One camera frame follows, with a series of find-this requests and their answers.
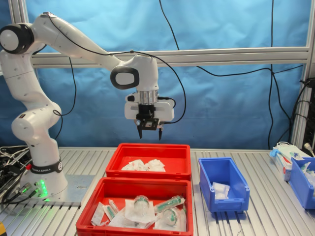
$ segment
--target blue bin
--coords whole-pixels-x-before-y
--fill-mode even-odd
[[[232,158],[201,158],[200,188],[210,212],[248,210],[250,188]],[[230,186],[228,199],[215,199],[212,183]]]
[[[315,158],[304,157],[303,161],[296,161],[294,158],[292,158],[291,160],[291,187],[303,208],[315,209],[315,197],[313,197],[314,187],[309,183],[309,181],[301,171],[301,167],[308,162],[310,162],[308,169],[315,171]]]

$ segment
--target metal table surface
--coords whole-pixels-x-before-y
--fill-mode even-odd
[[[62,147],[64,172],[95,175],[81,207],[18,204],[1,206],[9,236],[75,236],[79,218],[115,148]],[[251,188],[249,210],[211,214],[199,187],[198,158],[232,157]],[[195,236],[315,236],[315,210],[304,210],[265,150],[191,150]]]

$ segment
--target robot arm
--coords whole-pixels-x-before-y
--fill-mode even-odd
[[[110,80],[118,89],[136,88],[136,93],[126,97],[125,117],[134,120],[140,138],[142,130],[158,128],[161,138],[164,122],[174,118],[174,102],[158,99],[158,66],[154,58],[135,55],[129,61],[121,61],[52,13],[44,12],[33,24],[3,27],[0,45],[4,49],[0,52],[0,66],[5,81],[12,96],[27,108],[12,123],[14,135],[27,143],[32,156],[31,173],[22,176],[20,185],[37,186],[38,199],[60,193],[67,186],[57,142],[48,133],[60,118],[53,110],[61,113],[61,109],[45,95],[31,64],[32,54],[45,45],[110,70]]]

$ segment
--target aluminum frame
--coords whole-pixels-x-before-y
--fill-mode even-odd
[[[8,0],[11,21],[13,23],[28,22],[26,0]],[[302,79],[315,76],[314,34],[315,34],[315,0],[312,0],[310,23],[306,47],[274,47],[274,48],[232,48],[209,50],[153,51],[147,52],[159,56],[171,66],[203,66],[203,65],[238,65],[238,64],[291,64],[304,63]],[[131,54],[118,58],[128,60]],[[34,68],[68,68],[67,57],[61,53],[38,53],[32,57]],[[101,67],[84,59],[73,59],[74,67]],[[166,66],[158,61],[158,66]],[[311,89],[305,89],[303,100],[309,101]],[[300,103],[297,112],[307,116],[308,103]],[[298,116],[293,126],[292,143],[299,148],[303,145],[306,121]]]

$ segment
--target blue backdrop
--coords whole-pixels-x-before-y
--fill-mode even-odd
[[[270,0],[162,0],[179,47],[187,49],[269,47]],[[158,0],[27,0],[30,22],[44,11],[51,11],[74,24],[108,51],[176,50],[171,31]],[[305,46],[310,0],[275,1],[274,46]],[[10,23],[7,1],[0,1],[0,27]],[[46,52],[54,50],[47,47]],[[274,71],[297,65],[274,65]],[[216,74],[240,73],[270,65],[205,66]],[[167,125],[163,138],[158,132],[138,137],[133,121],[124,117],[125,96],[134,90],[115,89],[109,71],[102,68],[74,69],[77,101],[73,112],[64,117],[60,146],[117,146],[121,142],[182,143],[192,148],[267,148],[271,124],[268,110],[270,72],[243,76],[213,77],[196,67],[175,67],[187,93],[183,120]],[[39,69],[39,80],[48,97],[63,113],[73,103],[74,86],[70,69]],[[282,105],[291,114],[300,88],[302,68],[276,74]],[[161,96],[173,97],[175,119],[184,107],[183,92],[169,68],[159,68]],[[271,97],[274,128],[273,145],[288,128],[281,111],[275,84]],[[0,144],[22,144],[11,131],[13,119],[25,110],[15,101],[0,77]],[[55,137],[60,122],[50,129]]]

